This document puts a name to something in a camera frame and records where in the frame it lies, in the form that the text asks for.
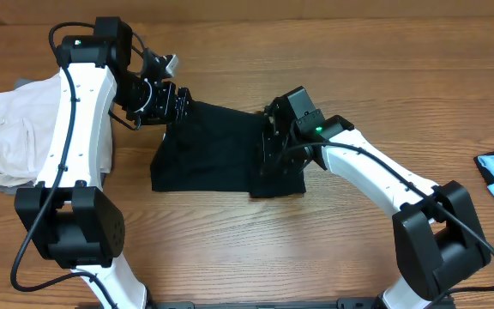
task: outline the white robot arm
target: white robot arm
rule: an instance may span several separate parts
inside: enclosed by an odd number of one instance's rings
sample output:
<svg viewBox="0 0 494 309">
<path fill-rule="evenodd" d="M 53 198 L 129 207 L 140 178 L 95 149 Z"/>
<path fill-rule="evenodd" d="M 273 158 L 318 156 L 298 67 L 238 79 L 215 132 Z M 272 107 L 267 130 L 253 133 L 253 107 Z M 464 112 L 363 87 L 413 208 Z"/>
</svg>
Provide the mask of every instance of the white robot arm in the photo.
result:
<svg viewBox="0 0 494 309">
<path fill-rule="evenodd" d="M 99 18 L 93 36 L 64 38 L 58 50 L 58 62 L 69 72 L 77 98 L 66 172 L 55 185 L 71 114 L 70 84 L 66 72 L 61 69 L 61 102 L 49 156 L 36 187 L 19 190 L 15 198 L 16 212 L 28 231 L 34 225 L 34 218 L 41 221 L 39 231 L 31 233 L 41 256 L 56 260 L 73 273 L 95 275 L 98 282 L 88 277 L 83 279 L 105 309 L 155 308 L 148 289 L 135 278 L 123 255 L 123 216 L 102 193 L 99 154 L 104 134 L 109 132 L 108 112 L 116 102 L 127 111 L 128 118 L 136 120 L 137 125 L 140 122 L 164 124 L 180 121 L 192 101 L 187 88 L 180 88 L 175 94 L 174 84 L 161 81 L 172 76 L 177 62 L 174 56 L 158 57 L 144 51 L 145 65 L 141 77 L 126 71 L 130 51 L 127 54 L 125 50 L 130 49 L 131 33 L 129 26 L 118 18 Z M 267 159 L 271 155 L 276 157 L 277 152 L 269 153 L 276 139 L 280 147 L 290 143 L 300 151 L 285 154 L 280 148 L 284 161 L 290 158 L 314 160 L 322 168 L 358 187 L 393 220 L 398 266 L 406 278 L 402 277 L 377 300 L 373 298 L 371 306 L 382 309 L 426 308 L 444 290 L 490 262 L 489 251 L 479 242 L 469 239 L 459 228 L 451 227 L 436 238 L 430 230 L 429 222 L 444 221 L 444 218 L 437 215 L 419 193 L 432 196 L 436 199 L 433 203 L 440 203 L 455 215 L 462 216 L 463 222 L 483 238 L 471 200 L 461 186 L 454 183 L 440 187 L 421 178 L 374 148 L 344 118 L 335 116 L 325 120 L 303 88 L 276 98 L 269 109 L 276 107 L 280 111 L 273 113 L 274 121 L 279 131 L 286 133 L 264 132 L 271 138 L 262 139 L 270 143 L 264 147 L 268 153 L 262 155 Z M 321 145 L 303 147 L 303 142 Z M 350 145 L 350 148 L 337 148 L 330 143 Z M 411 190 L 374 158 L 361 154 L 360 149 L 394 170 L 419 192 Z M 56 193 L 53 200 L 47 202 L 47 192 L 53 187 L 57 188 Z M 57 212 L 63 203 L 70 202 L 73 214 Z M 53 203 L 55 209 L 50 214 L 43 214 L 39 209 L 42 203 Z M 100 284 L 115 306 L 100 289 Z"/>
</svg>

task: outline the black mount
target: black mount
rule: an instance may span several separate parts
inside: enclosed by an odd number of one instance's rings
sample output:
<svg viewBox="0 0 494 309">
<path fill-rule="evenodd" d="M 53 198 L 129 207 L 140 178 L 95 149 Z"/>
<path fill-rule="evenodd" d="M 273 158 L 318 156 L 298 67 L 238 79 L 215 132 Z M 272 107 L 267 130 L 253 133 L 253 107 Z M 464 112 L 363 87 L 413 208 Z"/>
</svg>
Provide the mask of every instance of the black mount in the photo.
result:
<svg viewBox="0 0 494 309">
<path fill-rule="evenodd" d="M 321 147 L 303 148 L 284 155 L 276 166 L 274 158 L 283 149 L 307 142 L 324 142 L 343 130 L 353 130 L 353 124 L 341 116 L 325 119 L 322 110 L 316 109 L 306 89 L 300 86 L 287 94 L 277 97 L 264 108 L 267 118 L 259 145 L 262 158 L 261 174 L 287 170 L 294 161 L 314 161 L 322 169 Z"/>
<path fill-rule="evenodd" d="M 451 181 L 434 187 L 434 199 L 448 212 L 485 239 L 468 191 Z M 446 222 L 434 234 L 429 219 Z M 491 253 L 472 235 L 446 220 L 429 201 L 404 204 L 392 216 L 395 255 L 400 273 L 407 284 L 425 300 L 467 279 L 491 261 Z"/>
<path fill-rule="evenodd" d="M 41 218 L 33 243 L 39 255 L 63 269 L 77 265 L 110 267 L 124 248 L 125 224 L 121 211 L 97 187 L 57 188 L 51 209 Z M 27 231 L 45 202 L 44 183 L 16 191 L 15 210 Z M 58 211 L 71 201 L 72 211 Z"/>
</svg>

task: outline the black cable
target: black cable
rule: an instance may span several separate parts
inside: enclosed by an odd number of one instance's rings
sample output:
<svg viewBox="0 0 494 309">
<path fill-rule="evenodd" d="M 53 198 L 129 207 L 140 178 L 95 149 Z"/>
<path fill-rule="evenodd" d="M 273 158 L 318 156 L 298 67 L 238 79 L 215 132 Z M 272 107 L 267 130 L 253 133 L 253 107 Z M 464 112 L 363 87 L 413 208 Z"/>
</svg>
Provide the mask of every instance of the black cable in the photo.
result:
<svg viewBox="0 0 494 309">
<path fill-rule="evenodd" d="M 53 36 L 54 32 L 58 30 L 61 27 L 66 27 L 66 26 L 85 26 L 89 27 L 92 25 L 89 24 L 84 24 L 81 22 L 65 22 L 63 24 L 56 25 L 51 29 L 49 32 L 49 40 L 51 44 L 51 49 L 53 52 L 55 52 L 56 56 L 56 48 L 54 47 L 54 42 L 53 42 Z M 70 278 L 78 277 L 78 276 L 85 276 L 88 277 L 92 282 L 94 282 L 100 289 L 100 292 L 104 295 L 106 301 L 108 304 L 110 304 L 111 308 L 115 309 L 117 308 L 117 304 L 113 301 L 111 298 L 110 294 L 106 290 L 104 284 L 100 281 L 100 279 L 96 276 L 93 275 L 87 271 L 81 271 L 81 272 L 76 272 L 76 273 L 70 273 L 64 276 L 59 276 L 58 278 L 52 279 L 48 282 L 41 283 L 39 285 L 33 286 L 33 287 L 23 287 L 18 283 L 17 280 L 17 275 L 18 275 L 18 268 L 20 266 L 21 260 L 24 257 L 24 253 L 26 252 L 26 248 L 29 245 L 30 241 L 32 240 L 33 235 L 37 231 L 37 228 L 39 226 L 39 223 L 41 222 L 41 218 L 45 216 L 45 213 L 49 210 L 49 208 L 52 206 L 52 199 L 54 198 L 54 194 L 58 188 L 58 185 L 60 184 L 60 180 L 62 179 L 63 173 L 67 170 L 66 167 L 66 159 L 68 158 L 68 152 L 69 152 L 69 145 L 71 143 L 71 138 L 72 138 L 72 133 L 74 131 L 74 124 L 75 124 L 75 109 L 76 109 L 76 103 L 77 103 L 77 98 L 75 96 L 75 86 L 74 86 L 74 81 L 72 80 L 72 76 L 68 71 L 68 68 L 62 67 L 62 70 L 64 74 L 66 75 L 66 79 L 68 80 L 69 84 L 69 92 L 70 92 L 70 112 L 69 112 L 69 124 L 68 124 L 68 132 L 66 133 L 66 139 L 64 141 L 64 146 L 63 146 L 63 152 L 62 152 L 62 157 L 60 158 L 60 164 L 58 164 L 58 171 L 57 171 L 57 176 L 55 178 L 54 183 L 52 184 L 52 188 L 49 191 L 49 194 L 41 207 L 41 210 L 39 211 L 38 215 L 35 217 L 33 220 L 33 224 L 30 227 L 30 230 L 27 232 L 26 237 L 24 238 L 24 241 L 22 241 L 22 245 L 18 252 L 16 253 L 15 261 L 13 262 L 13 267 L 11 268 L 10 271 L 10 282 L 13 288 L 15 288 L 18 291 L 21 292 L 34 292 L 34 291 L 39 291 L 40 289 L 50 287 L 51 285 L 57 284 L 59 282 L 62 282 L 64 280 L 68 280 Z"/>
<path fill-rule="evenodd" d="M 133 51 L 135 51 L 138 54 L 138 56 L 143 57 L 142 51 L 139 51 L 138 48 L 136 48 L 136 46 L 132 45 L 131 48 L 133 49 Z"/>
<path fill-rule="evenodd" d="M 453 214 L 448 212 L 441 204 L 437 203 L 434 201 L 433 198 L 427 196 L 424 194 L 419 188 L 417 188 L 413 183 L 409 182 L 407 179 L 403 178 L 399 173 L 397 173 L 392 167 L 390 167 L 388 164 L 386 164 L 384 161 L 382 161 L 380 158 L 375 156 L 374 154 L 370 153 L 369 151 L 361 148 L 361 147 L 356 147 L 353 145 L 348 145 L 340 142 L 308 142 L 305 144 L 299 144 L 299 145 L 294 145 L 291 146 L 290 148 L 285 149 L 281 153 L 278 154 L 276 162 L 280 162 L 281 158 L 284 154 L 291 152 L 293 150 L 297 149 L 302 149 L 305 147 L 313 147 L 313 146 L 331 146 L 331 147 L 338 147 L 338 148 L 346 148 L 350 150 L 354 150 L 362 155 L 365 155 L 372 159 L 374 162 L 376 162 L 378 165 L 383 167 L 385 170 L 387 170 L 389 173 L 391 173 L 394 177 L 396 177 L 402 184 L 404 184 L 409 190 L 412 190 L 413 192 L 417 193 L 420 197 L 422 197 L 426 202 L 429 202 L 432 204 L 432 206 L 436 207 L 440 212 L 442 212 L 449 220 L 453 221 L 456 225 L 464 229 L 466 232 L 470 233 L 479 243 L 481 243 L 487 250 L 491 252 L 491 255 L 494 257 L 494 248 L 491 244 L 489 244 L 485 239 L 481 238 L 479 235 L 477 235 L 470 227 L 468 227 L 466 224 L 464 224 L 462 221 L 460 221 L 457 217 L 455 217 Z M 440 301 L 443 297 L 446 295 L 451 295 L 453 293 L 460 293 L 460 292 L 492 292 L 494 291 L 494 286 L 489 286 L 489 287 L 464 287 L 464 288 L 451 288 L 449 291 L 444 292 L 440 294 L 435 300 L 431 302 L 431 304 L 436 304 L 438 301 Z"/>
<path fill-rule="evenodd" d="M 138 54 L 138 56 L 140 56 L 142 59 L 144 59 L 144 52 L 146 51 L 146 47 L 144 46 L 144 42 L 142 42 L 141 36 L 138 35 L 136 32 L 133 32 L 133 35 L 135 36 L 136 39 L 138 39 L 138 43 L 140 43 L 142 51 L 139 51 L 138 48 L 136 48 L 136 46 L 134 46 L 134 45 L 131 45 L 131 48 L 133 49 L 133 51 L 136 52 L 136 54 Z M 141 73 L 142 73 L 142 69 L 140 72 L 133 72 L 133 74 L 136 76 L 139 76 Z"/>
<path fill-rule="evenodd" d="M 124 125 L 129 130 L 139 130 L 141 128 L 141 115 L 139 113 L 136 114 L 136 127 L 135 128 L 133 128 L 132 126 L 127 124 L 123 119 L 118 117 L 112 111 L 108 111 L 108 114 L 110 115 L 110 117 L 112 117 L 114 120 L 116 120 L 120 124 Z"/>
<path fill-rule="evenodd" d="M 142 52 L 140 52 L 136 47 L 133 46 L 133 50 L 140 56 L 143 57 L 144 51 L 146 51 L 146 46 L 144 46 L 144 42 L 141 39 L 141 36 L 138 35 L 136 32 L 133 32 L 133 35 L 135 36 L 136 39 L 138 39 L 138 43 L 141 44 Z"/>
<path fill-rule="evenodd" d="M 306 162 L 300 167 L 300 171 L 298 173 L 302 173 L 304 169 L 312 162 L 312 159 L 306 160 Z"/>
<path fill-rule="evenodd" d="M 297 134 L 295 134 L 295 123 L 297 122 L 297 120 L 293 120 L 291 122 L 291 125 L 289 125 L 289 135 L 292 137 L 292 142 L 297 144 L 298 141 L 297 141 Z"/>
</svg>

